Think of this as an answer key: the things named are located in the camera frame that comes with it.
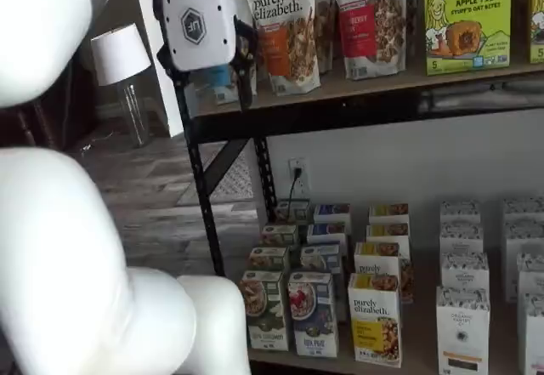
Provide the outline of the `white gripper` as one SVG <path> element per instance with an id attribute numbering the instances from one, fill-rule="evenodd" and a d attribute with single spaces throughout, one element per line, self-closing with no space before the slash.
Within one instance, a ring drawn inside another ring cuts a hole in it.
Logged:
<path id="1" fill-rule="evenodd" d="M 227 65 L 232 60 L 241 109 L 249 109 L 258 31 L 235 16 L 235 0 L 162 1 L 168 47 L 162 45 L 156 57 L 173 85 L 188 84 L 184 71 Z"/>

